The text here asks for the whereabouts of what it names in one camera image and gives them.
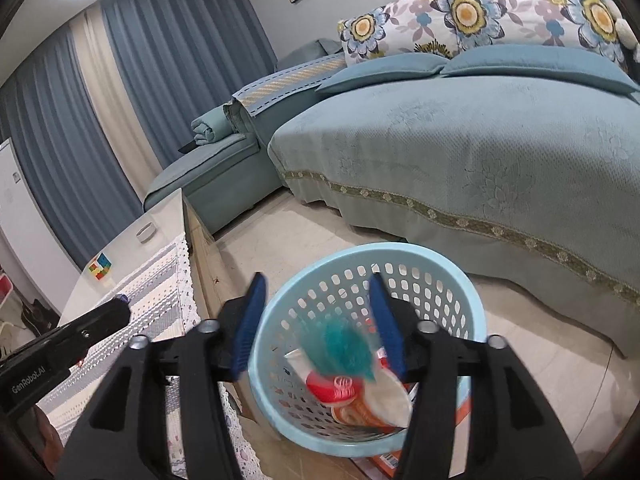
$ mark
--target floral backrest cover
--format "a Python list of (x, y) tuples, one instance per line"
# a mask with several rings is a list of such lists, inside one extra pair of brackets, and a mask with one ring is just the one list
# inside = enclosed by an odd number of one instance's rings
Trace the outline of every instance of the floral backrest cover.
[(338, 31), (347, 64), (516, 43), (584, 48), (626, 69), (606, 0), (398, 0), (341, 20)]

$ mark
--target curtain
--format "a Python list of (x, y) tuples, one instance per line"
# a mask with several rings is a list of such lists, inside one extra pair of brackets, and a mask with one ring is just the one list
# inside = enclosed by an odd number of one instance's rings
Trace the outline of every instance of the curtain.
[(102, 0), (129, 98), (163, 167), (193, 139), (190, 123), (273, 71), (249, 0)]
[(68, 25), (16, 69), (0, 89), (0, 107), (0, 136), (12, 137), (35, 201), (82, 269), (142, 204), (95, 117)]
[(70, 22), (78, 65), (95, 115), (140, 202), (162, 171), (129, 101), (111, 51), (99, 4)]

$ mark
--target folded towel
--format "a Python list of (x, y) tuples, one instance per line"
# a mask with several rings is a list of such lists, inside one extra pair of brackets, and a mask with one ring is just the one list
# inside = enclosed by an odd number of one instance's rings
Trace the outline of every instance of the folded towel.
[(199, 146), (218, 142), (234, 132), (231, 123), (226, 119), (222, 106), (213, 108), (213, 110), (193, 120), (191, 128), (196, 133), (193, 140)]

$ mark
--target metal bolt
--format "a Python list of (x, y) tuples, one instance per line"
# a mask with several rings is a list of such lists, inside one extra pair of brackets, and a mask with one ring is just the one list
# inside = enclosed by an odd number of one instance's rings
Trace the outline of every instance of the metal bolt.
[(435, 334), (440, 327), (435, 321), (431, 321), (429, 319), (421, 321), (418, 323), (418, 330), (423, 334)]
[(135, 335), (129, 341), (129, 347), (134, 350), (142, 350), (149, 344), (149, 339), (146, 335)]
[(220, 323), (215, 319), (205, 319), (198, 325), (198, 332), (202, 334), (210, 334), (220, 329)]
[(495, 348), (497, 350), (507, 348), (507, 340), (501, 335), (491, 335), (486, 339), (486, 342), (491, 348)]

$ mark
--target basket rim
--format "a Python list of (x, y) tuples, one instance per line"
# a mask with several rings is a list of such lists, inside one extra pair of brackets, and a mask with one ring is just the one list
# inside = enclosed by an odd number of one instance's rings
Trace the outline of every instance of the basket rim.
[[(330, 440), (325, 440), (318, 436), (305, 433), (299, 428), (296, 428), (283, 416), (281, 416), (280, 413), (271, 405), (271, 403), (266, 401), (266, 399), (268, 398), (268, 394), (264, 384), (262, 384), (262, 381), (259, 379), (259, 365), (258, 358), (255, 353), (255, 348), (258, 345), (262, 344), (262, 339), (263, 337), (265, 337), (263, 332), (264, 325), (275, 310), (276, 305), (283, 297), (290, 293), (291, 289), (301, 279), (311, 274), (315, 270), (318, 270), (319, 267), (331, 263), (334, 260), (339, 260), (344, 256), (358, 253), (368, 253), (379, 250), (395, 251), (399, 253), (413, 253), (417, 256), (427, 258), (440, 267), (444, 268), (452, 276), (452, 278), (458, 282), (458, 285), (462, 289), (463, 294), (468, 299), (468, 304), (473, 319), (473, 333), (470, 334), (469, 339), (482, 342), (486, 340), (486, 317), (484, 316), (484, 308), (482, 307), (482, 301), (480, 300), (480, 296), (478, 295), (476, 288), (474, 287), (468, 276), (456, 264), (454, 264), (448, 258), (442, 256), (442, 254), (437, 253), (436, 251), (405, 242), (374, 242), (338, 251), (337, 253), (330, 254), (329, 256), (326, 256), (321, 260), (318, 260), (315, 263), (306, 266), (295, 276), (289, 279), (274, 295), (274, 297), (271, 298), (271, 301), (269, 301), (269, 303), (264, 307), (264, 311), (262, 313), (262, 317), (260, 318), (260, 323), (256, 331), (254, 346), (249, 358), (248, 373), (249, 384), (251, 386), (255, 402), (257, 403), (258, 408), (267, 418), (269, 423), (284, 437), (312, 451), (345, 458), (376, 456), (402, 449), (402, 444), (404, 443), (404, 438), (406, 436), (407, 430), (402, 430), (398, 433), (390, 434), (376, 440), (354, 443), (332, 442)], [(467, 397), (469, 396), (470, 389), (471, 381), (469, 380), (469, 378), (460, 378), (456, 396), (458, 408), (460, 408), (466, 401)]]

